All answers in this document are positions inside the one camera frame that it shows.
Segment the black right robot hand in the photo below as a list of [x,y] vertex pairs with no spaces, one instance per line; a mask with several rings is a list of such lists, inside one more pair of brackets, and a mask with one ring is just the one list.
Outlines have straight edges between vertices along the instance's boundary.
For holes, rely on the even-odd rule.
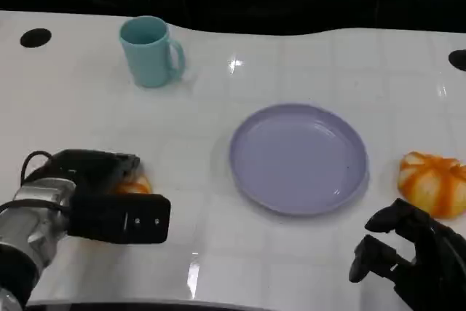
[[366,235],[355,248],[349,281],[369,272],[391,280],[395,293],[412,310],[465,309],[465,239],[427,212],[397,199],[367,221],[370,232],[395,232],[414,244],[412,261]]

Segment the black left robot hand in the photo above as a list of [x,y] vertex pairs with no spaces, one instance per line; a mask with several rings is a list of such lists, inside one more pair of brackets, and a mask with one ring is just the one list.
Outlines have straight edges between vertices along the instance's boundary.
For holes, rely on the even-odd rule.
[[41,167],[25,177],[24,182],[61,178],[76,185],[77,196],[110,195],[138,169],[140,163],[141,159],[134,154],[66,149],[53,154]]

